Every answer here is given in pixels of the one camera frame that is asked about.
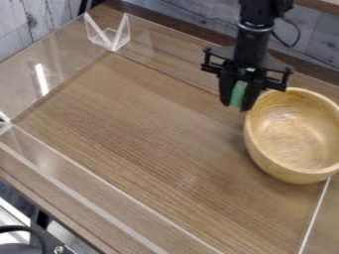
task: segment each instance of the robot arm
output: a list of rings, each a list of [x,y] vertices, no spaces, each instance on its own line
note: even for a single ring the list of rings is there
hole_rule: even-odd
[[[238,81],[249,84],[242,102],[242,111],[249,111],[263,89],[286,91],[287,88],[293,67],[270,56],[267,45],[274,20],[293,9],[294,0],[241,0],[241,5],[237,44],[234,47],[207,48],[202,70],[218,75],[221,100],[227,106]],[[214,63],[213,58],[225,63]],[[269,71],[281,73],[282,79],[267,76]]]

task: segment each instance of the wooden bowl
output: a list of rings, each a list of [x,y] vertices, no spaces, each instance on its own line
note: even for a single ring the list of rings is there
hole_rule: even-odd
[[[247,115],[246,143],[258,166],[279,180],[325,181],[339,171],[339,106],[302,88],[265,93]]]

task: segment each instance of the gray wall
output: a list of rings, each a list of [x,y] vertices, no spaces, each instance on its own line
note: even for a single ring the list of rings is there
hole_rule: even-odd
[[[82,0],[0,0],[0,62],[79,14]]]
[[[162,0],[126,0],[181,20],[213,29],[230,36],[237,35],[235,20],[239,15],[239,0],[171,0],[170,2],[210,17],[190,13]],[[327,67],[339,67],[339,17],[297,6],[289,12],[287,18],[293,20],[302,30],[302,38],[294,49],[286,48],[275,38],[270,47],[313,63]],[[297,36],[291,25],[281,20],[275,31],[281,37],[293,42]]]

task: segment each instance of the green object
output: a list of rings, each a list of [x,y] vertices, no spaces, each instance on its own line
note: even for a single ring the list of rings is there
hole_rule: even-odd
[[[233,97],[231,97],[231,105],[234,107],[242,107],[243,105],[243,99],[246,95],[249,84],[243,81],[238,81],[235,88],[233,90]]]

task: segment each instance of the bowl rim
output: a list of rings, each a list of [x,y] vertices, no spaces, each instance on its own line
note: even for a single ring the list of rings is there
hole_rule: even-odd
[[[325,95],[319,94],[318,92],[311,91],[311,90],[305,89],[305,88],[301,88],[301,87],[289,87],[287,91],[298,91],[298,92],[307,93],[307,95],[311,95],[311,96],[317,97],[318,99],[325,101],[327,103],[327,105],[330,107],[333,107],[333,109],[339,114],[339,105],[330,98],[327,98]],[[262,99],[265,99],[266,97],[269,97],[271,94],[274,94],[277,92],[279,92],[279,91],[271,90],[271,91],[263,93],[261,95],[258,101],[261,101]],[[298,170],[297,168],[293,168],[286,163],[283,163],[283,162],[278,161],[275,158],[273,158],[271,155],[259,148],[258,141],[255,139],[255,133],[254,133],[254,126],[253,126],[253,121],[251,121],[251,112],[247,114],[246,131],[249,132],[250,139],[251,139],[251,142],[254,143],[257,151],[261,152],[262,155],[269,160],[271,160],[279,167],[285,168],[286,170],[293,171],[293,172],[298,172],[298,173],[303,173],[303,174],[309,174],[309,175],[326,174],[326,173],[331,173],[331,172],[335,172],[335,171],[339,170],[339,155],[338,155],[338,163],[335,163],[334,165],[331,165],[326,168],[321,168],[321,169],[317,169],[317,170],[307,170],[307,169]]]

